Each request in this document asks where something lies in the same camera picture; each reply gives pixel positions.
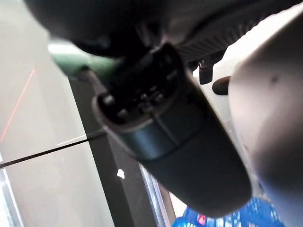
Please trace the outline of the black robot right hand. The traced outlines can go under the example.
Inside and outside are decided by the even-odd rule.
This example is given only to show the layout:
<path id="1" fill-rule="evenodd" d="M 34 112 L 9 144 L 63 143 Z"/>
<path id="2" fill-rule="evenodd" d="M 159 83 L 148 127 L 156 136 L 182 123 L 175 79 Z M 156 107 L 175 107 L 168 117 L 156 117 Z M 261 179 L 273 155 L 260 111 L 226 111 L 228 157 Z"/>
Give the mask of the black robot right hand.
<path id="1" fill-rule="evenodd" d="M 203 74 L 260 21 L 297 0 L 27 0 L 75 54 L 63 73 L 94 87 L 105 131 L 185 204 L 210 217 L 252 197 L 245 165 L 192 71 Z"/>

